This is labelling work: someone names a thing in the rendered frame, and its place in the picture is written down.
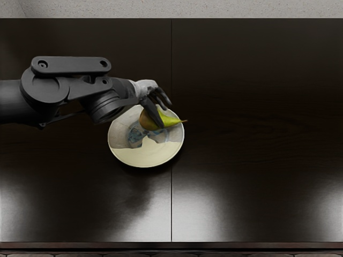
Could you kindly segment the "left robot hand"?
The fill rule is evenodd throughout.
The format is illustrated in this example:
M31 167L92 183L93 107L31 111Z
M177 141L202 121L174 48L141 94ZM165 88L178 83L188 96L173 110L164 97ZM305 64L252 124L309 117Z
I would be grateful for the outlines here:
M133 81L131 83L135 88L136 96L139 99L139 104L147 111L159 128L164 128L164 123L152 99L155 99L163 110L167 110L164 102L158 96L158 94L160 94L168 105L172 105L167 94L161 87L158 86L155 80L144 79Z

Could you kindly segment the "cream patterned plate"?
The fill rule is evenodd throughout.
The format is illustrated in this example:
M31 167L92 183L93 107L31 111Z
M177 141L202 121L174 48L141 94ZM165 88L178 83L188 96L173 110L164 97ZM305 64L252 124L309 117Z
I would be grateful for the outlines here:
M142 128L139 116L143 107L136 105L112 121L108 145L121 162L138 168L150 168L171 160L184 141L183 124L149 131Z

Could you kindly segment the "green brown pear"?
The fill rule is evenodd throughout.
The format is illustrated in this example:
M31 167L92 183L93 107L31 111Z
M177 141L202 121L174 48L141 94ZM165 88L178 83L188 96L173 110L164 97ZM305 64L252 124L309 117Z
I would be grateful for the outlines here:
M163 121L164 128L172 127L174 125L177 125L179 123L184 123L187 122L187 120L181 120L177 117L171 117L165 115L162 111L161 108L158 107L158 113L160 115L160 118ZM152 119L152 117L148 114L148 112L143 109L142 112L140 113L139 116L139 123L142 128L148 131L156 131L156 130L161 130L162 128L159 127L156 122Z

